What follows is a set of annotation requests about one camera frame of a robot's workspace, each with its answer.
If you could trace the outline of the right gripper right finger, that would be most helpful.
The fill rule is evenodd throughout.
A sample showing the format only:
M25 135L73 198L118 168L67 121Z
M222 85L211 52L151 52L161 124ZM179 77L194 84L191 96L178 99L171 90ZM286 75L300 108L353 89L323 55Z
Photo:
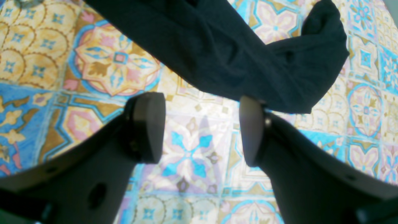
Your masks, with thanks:
M286 224L396 224L397 186L350 167L249 96L240 98L243 155L271 181Z

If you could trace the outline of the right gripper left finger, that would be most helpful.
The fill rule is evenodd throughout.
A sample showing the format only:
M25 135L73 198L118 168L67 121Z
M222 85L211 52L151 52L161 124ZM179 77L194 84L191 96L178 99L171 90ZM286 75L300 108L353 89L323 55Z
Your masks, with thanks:
M163 153L165 97L146 92L67 152L1 178L2 224L112 224L137 164Z

